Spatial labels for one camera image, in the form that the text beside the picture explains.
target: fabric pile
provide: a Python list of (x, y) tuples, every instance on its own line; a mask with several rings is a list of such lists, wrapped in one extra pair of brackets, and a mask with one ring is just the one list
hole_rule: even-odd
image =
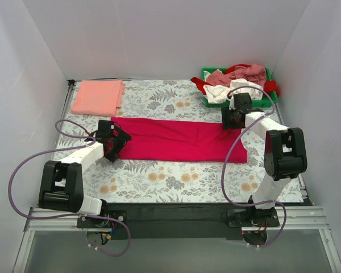
[(82, 81), (70, 110), (74, 114), (114, 117), (123, 92), (122, 81)]
[(254, 86), (264, 90), (267, 72), (264, 67), (258, 64), (234, 65), (227, 69), (225, 73), (217, 69), (213, 73), (206, 75), (205, 80), (196, 77), (191, 79), (210, 104), (221, 104), (226, 100), (230, 100), (230, 108), (233, 108), (233, 95), (237, 93), (249, 93), (252, 100), (262, 99), (263, 93), (254, 88), (238, 89), (230, 99), (227, 98), (227, 94), (240, 86)]
[(262, 87), (264, 87), (264, 84), (267, 81), (267, 72), (261, 65), (252, 64), (250, 67), (236, 65), (235, 70), (232, 69), (233, 67), (226, 70), (225, 74), (223, 74), (220, 70), (216, 70), (207, 78), (206, 81), (214, 86), (230, 86), (230, 82), (232, 80), (244, 78), (245, 80), (258, 84)]

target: red towel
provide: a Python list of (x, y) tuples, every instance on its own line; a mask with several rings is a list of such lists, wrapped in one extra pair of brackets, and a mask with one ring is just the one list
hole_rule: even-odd
[[(131, 135), (121, 159), (177, 162), (223, 162), (241, 129), (222, 130), (222, 123), (111, 118)], [(247, 152), (238, 142), (229, 162), (246, 163)]]

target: glass panel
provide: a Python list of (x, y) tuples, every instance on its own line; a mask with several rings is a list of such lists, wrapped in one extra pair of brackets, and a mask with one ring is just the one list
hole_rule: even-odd
[[(88, 240), (101, 244), (99, 234)], [(221, 238), (135, 239), (123, 257), (112, 258), (86, 244), (85, 231), (37, 231), (25, 272), (331, 272), (318, 230), (286, 230), (261, 250)], [(121, 251), (125, 244), (104, 248)]]

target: pink towel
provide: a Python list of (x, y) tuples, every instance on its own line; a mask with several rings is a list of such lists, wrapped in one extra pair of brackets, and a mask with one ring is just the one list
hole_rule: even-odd
[(214, 71), (207, 78), (207, 82), (214, 86), (222, 85), (229, 87), (230, 82), (238, 78), (244, 78), (247, 81), (259, 84), (260, 86), (264, 87), (264, 84), (267, 81), (267, 72), (265, 71), (264, 67), (258, 64), (252, 64), (250, 67), (236, 65), (235, 70), (227, 74), (223, 74), (218, 70)]
[(70, 110), (75, 114), (114, 117), (123, 92), (122, 81), (82, 81)]
[[(158, 121), (146, 118), (111, 118), (131, 135), (121, 159), (177, 162), (223, 162), (241, 129), (222, 130), (222, 123)], [(229, 162), (246, 163), (239, 141)]]
[(222, 85), (229, 87), (231, 79), (228, 77), (228, 75), (223, 74), (220, 70), (216, 70), (208, 76), (207, 82), (213, 86)]
[(267, 72), (265, 71), (265, 68), (258, 64), (252, 64), (251, 67), (237, 65), (235, 71), (226, 74), (226, 76), (232, 80), (244, 78), (247, 81), (259, 84), (262, 87), (264, 87), (264, 84), (267, 81)]

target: floral mat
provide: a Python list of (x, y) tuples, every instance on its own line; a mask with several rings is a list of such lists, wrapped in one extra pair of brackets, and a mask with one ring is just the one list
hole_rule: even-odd
[[(71, 105), (80, 82), (77, 82)], [(221, 122), (220, 108), (207, 108), (203, 95), (189, 80), (131, 80), (124, 81), (125, 91), (117, 117), (138, 117), (176, 121)], [(66, 114), (93, 131), (100, 119), (94, 115)], [(272, 118), (278, 121), (277, 114)], [(63, 125), (68, 134), (83, 135), (70, 123)], [(264, 141), (249, 131), (242, 137), (248, 151), (248, 163), (228, 163), (226, 192), (237, 202), (247, 202), (258, 189), (265, 170), (263, 167)], [(77, 139), (60, 136), (57, 148), (81, 145)], [(57, 152), (59, 160), (73, 151)], [(221, 192), (222, 163), (162, 162), (146, 160), (117, 160), (102, 158), (83, 176), (85, 194), (107, 202), (226, 202)], [(283, 190), (282, 202), (302, 202), (300, 183), (292, 180)]]

